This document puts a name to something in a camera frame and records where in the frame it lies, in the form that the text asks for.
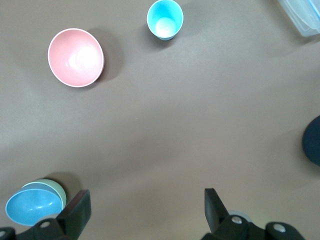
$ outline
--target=gray floor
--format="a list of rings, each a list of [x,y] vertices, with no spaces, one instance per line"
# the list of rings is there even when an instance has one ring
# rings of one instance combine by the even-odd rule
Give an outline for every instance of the gray floor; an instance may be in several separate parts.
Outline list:
[[[204,189],[259,227],[319,238],[320,168],[301,148],[320,115],[320,44],[275,0],[179,0],[169,42],[148,30],[153,0],[0,2],[0,226],[25,183],[89,189],[80,240],[199,240]],[[81,28],[105,54],[89,87],[52,74],[56,33]]]

